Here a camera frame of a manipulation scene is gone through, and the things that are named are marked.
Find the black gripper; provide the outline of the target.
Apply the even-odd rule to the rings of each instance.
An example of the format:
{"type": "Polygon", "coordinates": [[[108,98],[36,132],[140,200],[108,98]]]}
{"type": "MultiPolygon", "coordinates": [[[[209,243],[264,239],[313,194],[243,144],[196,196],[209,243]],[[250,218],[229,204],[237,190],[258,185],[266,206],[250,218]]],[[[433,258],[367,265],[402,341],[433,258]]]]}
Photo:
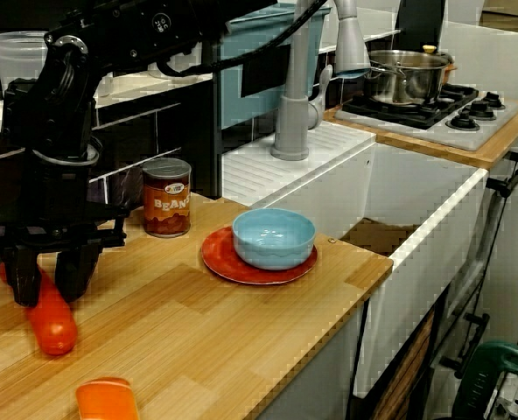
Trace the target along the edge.
{"type": "Polygon", "coordinates": [[[19,195],[0,206],[0,255],[17,304],[39,301],[38,253],[59,252],[54,283],[71,303],[86,293],[100,250],[125,243],[130,211],[88,200],[88,177],[99,157],[97,151],[83,159],[24,153],[19,195]],[[83,248],[91,245],[96,248],[83,248]]]}

